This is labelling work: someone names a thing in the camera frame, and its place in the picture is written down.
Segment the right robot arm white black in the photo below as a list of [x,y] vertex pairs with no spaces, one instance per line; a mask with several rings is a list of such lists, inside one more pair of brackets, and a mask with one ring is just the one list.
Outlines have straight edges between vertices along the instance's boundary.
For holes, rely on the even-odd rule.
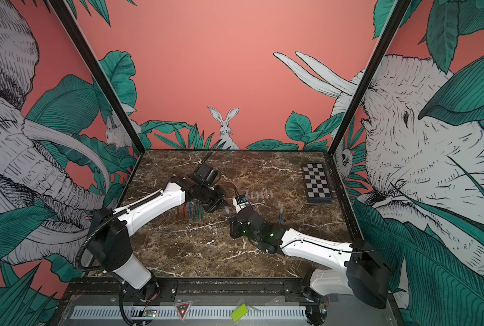
[[285,224],[265,220],[238,192],[232,199],[236,215],[230,236],[242,236],[270,255],[301,258],[322,268],[307,277],[307,288],[318,296],[353,295],[368,306],[387,305],[391,267],[377,249],[363,239],[339,243],[303,234]]

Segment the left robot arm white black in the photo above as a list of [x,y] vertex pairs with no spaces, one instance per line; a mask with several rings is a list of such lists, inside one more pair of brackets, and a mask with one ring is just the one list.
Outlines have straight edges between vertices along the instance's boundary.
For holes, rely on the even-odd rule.
[[134,289],[143,301],[159,296],[155,275],[133,253],[130,237],[163,213],[194,202],[205,213],[213,213],[225,204],[225,191],[215,183],[218,170],[206,161],[189,174],[173,175],[164,186],[130,205],[118,209],[102,208],[93,214],[91,227],[79,248],[75,266],[80,272],[103,270],[121,285]]

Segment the black white checkerboard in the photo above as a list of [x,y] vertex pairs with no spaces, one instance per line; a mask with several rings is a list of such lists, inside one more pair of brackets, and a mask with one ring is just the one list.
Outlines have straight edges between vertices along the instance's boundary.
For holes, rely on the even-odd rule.
[[331,204],[330,185],[321,162],[307,162],[302,165],[302,176],[306,199],[312,204]]

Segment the green sticky note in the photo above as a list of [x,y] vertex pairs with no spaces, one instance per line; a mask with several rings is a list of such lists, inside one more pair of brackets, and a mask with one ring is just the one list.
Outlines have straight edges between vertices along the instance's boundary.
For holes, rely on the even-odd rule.
[[237,307],[231,314],[230,317],[234,323],[238,322],[240,319],[242,319],[244,316],[246,316],[249,312],[249,309],[247,308],[246,304],[241,304],[239,307]]

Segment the triangular warning sticker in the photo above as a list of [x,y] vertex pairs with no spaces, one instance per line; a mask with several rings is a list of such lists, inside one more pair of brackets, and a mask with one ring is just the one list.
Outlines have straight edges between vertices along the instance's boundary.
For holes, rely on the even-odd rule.
[[186,319],[191,307],[192,307],[191,301],[180,302],[175,305],[175,309],[181,321],[184,321]]

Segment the small circuit board green led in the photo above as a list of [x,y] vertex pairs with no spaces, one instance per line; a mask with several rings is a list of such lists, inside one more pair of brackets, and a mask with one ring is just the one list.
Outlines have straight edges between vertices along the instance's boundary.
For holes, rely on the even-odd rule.
[[159,316],[159,310],[154,307],[146,307],[143,309],[141,316],[145,319],[153,319]]

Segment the black front mounting rail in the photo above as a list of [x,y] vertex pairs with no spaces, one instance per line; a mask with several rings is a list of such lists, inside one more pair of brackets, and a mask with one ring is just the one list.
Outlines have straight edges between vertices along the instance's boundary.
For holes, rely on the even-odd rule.
[[[186,278],[160,277],[159,290],[145,295],[140,290],[126,287],[128,300],[175,302],[177,296],[281,296],[286,302],[312,305],[302,292],[301,278]],[[64,299],[73,295],[117,295],[120,283],[110,277],[85,277],[69,284]]]

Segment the right black frame post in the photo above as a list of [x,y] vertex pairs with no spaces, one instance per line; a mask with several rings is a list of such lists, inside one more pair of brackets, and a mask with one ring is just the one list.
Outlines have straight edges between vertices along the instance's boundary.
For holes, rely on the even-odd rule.
[[365,93],[372,81],[372,78],[375,76],[381,64],[382,58],[386,54],[388,47],[390,46],[392,39],[394,38],[399,25],[401,24],[401,21],[403,20],[403,17],[410,6],[410,3],[410,0],[399,0],[395,2],[380,39],[376,44],[368,65],[366,66],[363,77],[361,78],[357,90],[352,97],[349,108],[346,110],[338,132],[336,133],[336,136],[334,137],[334,140],[328,150],[329,156],[333,156],[335,154],[338,145],[342,141],[344,133],[349,127],[355,112],[360,106],[361,101],[364,99]]

